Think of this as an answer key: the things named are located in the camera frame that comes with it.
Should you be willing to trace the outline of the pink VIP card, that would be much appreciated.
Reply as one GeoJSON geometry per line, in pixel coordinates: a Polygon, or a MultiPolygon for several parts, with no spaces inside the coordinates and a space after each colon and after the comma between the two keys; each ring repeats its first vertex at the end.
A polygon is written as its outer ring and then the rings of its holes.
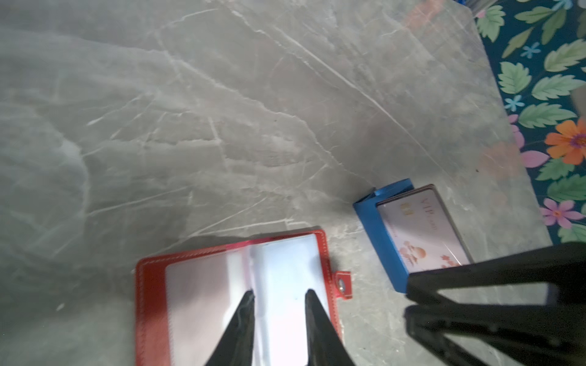
{"type": "Polygon", "coordinates": [[[386,199],[376,208],[408,274],[472,264],[434,185],[386,199]]]}

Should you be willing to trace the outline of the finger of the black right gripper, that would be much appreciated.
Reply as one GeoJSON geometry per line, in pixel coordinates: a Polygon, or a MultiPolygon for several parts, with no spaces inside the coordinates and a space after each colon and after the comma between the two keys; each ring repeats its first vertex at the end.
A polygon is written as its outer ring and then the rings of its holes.
{"type": "Polygon", "coordinates": [[[446,365],[483,362],[450,336],[478,339],[522,365],[583,365],[583,305],[414,305],[407,334],[446,365]]]}
{"type": "Polygon", "coordinates": [[[585,244],[568,242],[471,265],[423,271],[407,278],[406,297],[419,304],[449,303],[445,289],[547,283],[550,304],[585,304],[585,244]]]}

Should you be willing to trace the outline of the red leather card holder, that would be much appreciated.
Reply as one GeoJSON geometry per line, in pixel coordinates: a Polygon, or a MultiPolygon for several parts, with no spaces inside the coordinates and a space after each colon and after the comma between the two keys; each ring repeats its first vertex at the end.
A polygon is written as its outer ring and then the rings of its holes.
{"type": "Polygon", "coordinates": [[[136,363],[203,365],[238,303],[255,296],[254,365],[305,365],[305,294],[334,328],[351,275],[334,271],[323,230],[141,259],[136,267],[136,363]]]}

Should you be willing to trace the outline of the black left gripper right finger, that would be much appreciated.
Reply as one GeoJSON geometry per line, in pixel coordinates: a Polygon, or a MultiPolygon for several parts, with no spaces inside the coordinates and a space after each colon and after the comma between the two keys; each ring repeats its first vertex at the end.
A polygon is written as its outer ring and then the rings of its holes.
{"type": "Polygon", "coordinates": [[[355,365],[312,289],[305,294],[305,320],[309,366],[355,365]]]}

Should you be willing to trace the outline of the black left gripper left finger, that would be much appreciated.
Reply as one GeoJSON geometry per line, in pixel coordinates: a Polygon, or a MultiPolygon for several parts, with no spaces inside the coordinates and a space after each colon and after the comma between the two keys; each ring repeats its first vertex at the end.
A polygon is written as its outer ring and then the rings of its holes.
{"type": "Polygon", "coordinates": [[[251,366],[255,333],[255,295],[243,295],[206,366],[251,366]]]}

